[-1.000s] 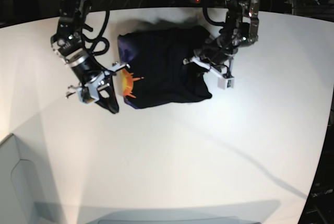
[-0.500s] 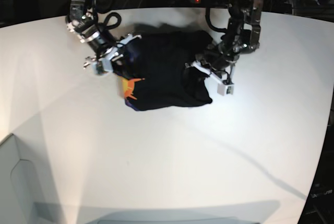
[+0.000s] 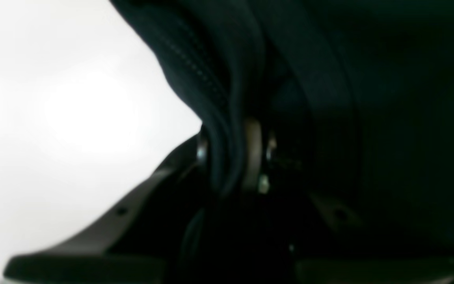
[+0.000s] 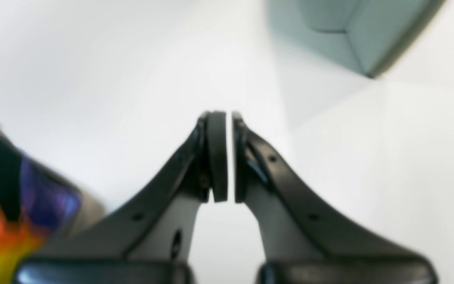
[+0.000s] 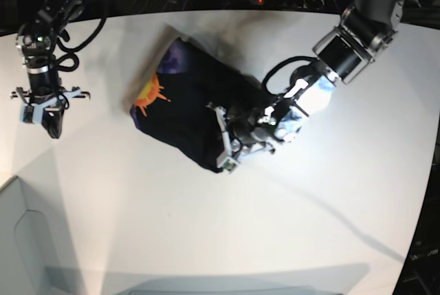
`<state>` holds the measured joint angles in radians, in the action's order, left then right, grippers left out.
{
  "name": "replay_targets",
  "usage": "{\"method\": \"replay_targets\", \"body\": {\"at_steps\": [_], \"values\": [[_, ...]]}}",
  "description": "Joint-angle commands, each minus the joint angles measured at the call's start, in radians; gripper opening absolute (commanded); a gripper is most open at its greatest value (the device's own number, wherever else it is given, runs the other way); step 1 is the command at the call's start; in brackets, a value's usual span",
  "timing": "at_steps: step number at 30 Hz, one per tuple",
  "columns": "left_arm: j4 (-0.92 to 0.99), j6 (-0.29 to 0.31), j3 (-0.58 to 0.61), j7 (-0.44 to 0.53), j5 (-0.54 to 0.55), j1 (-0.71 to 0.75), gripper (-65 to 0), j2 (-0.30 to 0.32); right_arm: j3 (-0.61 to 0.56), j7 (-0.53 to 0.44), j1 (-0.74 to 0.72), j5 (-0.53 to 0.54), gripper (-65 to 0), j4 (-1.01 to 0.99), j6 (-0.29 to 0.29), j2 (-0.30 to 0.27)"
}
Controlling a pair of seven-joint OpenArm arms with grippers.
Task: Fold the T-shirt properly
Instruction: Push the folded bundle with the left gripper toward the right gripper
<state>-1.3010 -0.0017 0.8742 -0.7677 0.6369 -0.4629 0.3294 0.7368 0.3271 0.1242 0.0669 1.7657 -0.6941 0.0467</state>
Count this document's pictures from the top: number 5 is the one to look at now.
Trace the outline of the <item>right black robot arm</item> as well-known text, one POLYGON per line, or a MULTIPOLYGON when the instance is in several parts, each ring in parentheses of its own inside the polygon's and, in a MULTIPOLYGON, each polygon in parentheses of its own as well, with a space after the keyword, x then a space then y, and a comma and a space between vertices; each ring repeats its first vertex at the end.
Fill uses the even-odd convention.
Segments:
POLYGON ((63 118, 72 99, 89 99, 80 87, 63 87, 60 72, 73 72, 80 65, 77 53, 92 42, 102 30, 109 13, 105 6, 98 27, 76 47, 66 47, 69 22, 79 17, 86 0, 43 0, 38 11, 25 22, 16 35, 30 88, 16 88, 11 98, 22 101, 20 120, 42 126, 52 139, 63 130, 63 118))

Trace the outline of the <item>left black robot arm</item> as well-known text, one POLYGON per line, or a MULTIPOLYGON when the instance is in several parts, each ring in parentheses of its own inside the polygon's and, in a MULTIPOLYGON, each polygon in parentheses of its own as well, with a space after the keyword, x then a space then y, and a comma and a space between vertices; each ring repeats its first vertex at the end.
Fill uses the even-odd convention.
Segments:
POLYGON ((273 153, 323 110, 339 83, 348 84, 392 43, 405 0, 351 0, 339 23, 313 47, 274 66, 261 83, 231 82, 225 104, 210 102, 220 128, 215 166, 231 172, 247 157, 273 153))

